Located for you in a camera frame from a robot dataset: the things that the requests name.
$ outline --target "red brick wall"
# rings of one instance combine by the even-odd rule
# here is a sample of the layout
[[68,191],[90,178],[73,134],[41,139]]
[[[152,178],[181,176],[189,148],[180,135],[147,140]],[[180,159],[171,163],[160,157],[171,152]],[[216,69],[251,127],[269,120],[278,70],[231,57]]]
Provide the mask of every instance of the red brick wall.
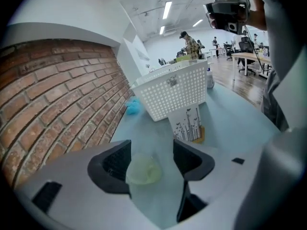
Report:
[[0,52],[0,161],[15,187],[52,159],[109,142],[132,95],[110,47],[41,40]]

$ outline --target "ceiling light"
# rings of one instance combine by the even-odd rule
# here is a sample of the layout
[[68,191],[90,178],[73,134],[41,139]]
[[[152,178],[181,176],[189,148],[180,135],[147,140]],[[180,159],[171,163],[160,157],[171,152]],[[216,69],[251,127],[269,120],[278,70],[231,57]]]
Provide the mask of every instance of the ceiling light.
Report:
[[202,20],[197,21],[193,26],[197,26]]
[[161,29],[160,29],[160,35],[163,33],[163,31],[164,31],[164,27],[165,26],[161,26]]
[[171,5],[172,5],[172,2],[166,2],[165,8],[164,8],[163,20],[167,18]]

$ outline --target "ceiling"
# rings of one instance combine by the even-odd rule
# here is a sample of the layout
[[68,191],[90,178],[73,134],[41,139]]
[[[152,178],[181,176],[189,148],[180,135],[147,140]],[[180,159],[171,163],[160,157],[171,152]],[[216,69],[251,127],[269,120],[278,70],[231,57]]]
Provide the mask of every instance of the ceiling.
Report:
[[[167,19],[163,20],[165,3],[172,1]],[[210,28],[203,5],[213,0],[134,0],[123,3],[140,39],[144,42],[159,36],[161,26],[164,35],[182,30]],[[198,20],[203,21],[192,27]]]

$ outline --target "white plastic basket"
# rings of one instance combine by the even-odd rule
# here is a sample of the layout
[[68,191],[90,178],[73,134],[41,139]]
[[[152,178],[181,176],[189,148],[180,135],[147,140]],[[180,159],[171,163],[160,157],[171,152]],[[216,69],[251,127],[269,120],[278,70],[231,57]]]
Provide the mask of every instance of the white plastic basket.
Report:
[[159,121],[169,112],[206,101],[207,68],[206,60],[184,60],[138,78],[132,90]]

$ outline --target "black office chair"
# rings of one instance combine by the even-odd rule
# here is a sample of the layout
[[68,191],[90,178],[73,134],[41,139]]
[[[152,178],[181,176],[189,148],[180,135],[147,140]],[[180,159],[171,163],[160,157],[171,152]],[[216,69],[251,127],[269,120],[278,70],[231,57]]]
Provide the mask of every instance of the black office chair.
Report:
[[[253,49],[254,43],[251,42],[250,39],[249,39],[249,38],[246,38],[246,37],[242,37],[241,40],[242,40],[242,42],[239,42],[239,47],[240,47],[240,49],[241,49],[241,52],[242,52],[242,53],[243,53],[243,52],[246,52],[246,53],[253,53],[253,51],[254,51],[254,49]],[[249,64],[255,62],[254,60],[248,59],[248,60],[247,60],[247,64],[248,64],[248,65],[245,66],[245,59],[241,58],[241,61],[242,61],[243,68],[240,69],[239,72],[240,72],[240,71],[245,71],[245,67],[248,68],[248,65],[249,65]],[[254,70],[248,68],[248,71],[253,72],[254,75],[256,75],[256,72],[255,72]]]
[[228,58],[226,60],[228,60],[228,59],[232,60],[231,55],[234,53],[234,51],[231,48],[229,48],[229,45],[227,45],[227,44],[224,44],[224,48],[225,48],[226,55],[228,56]]

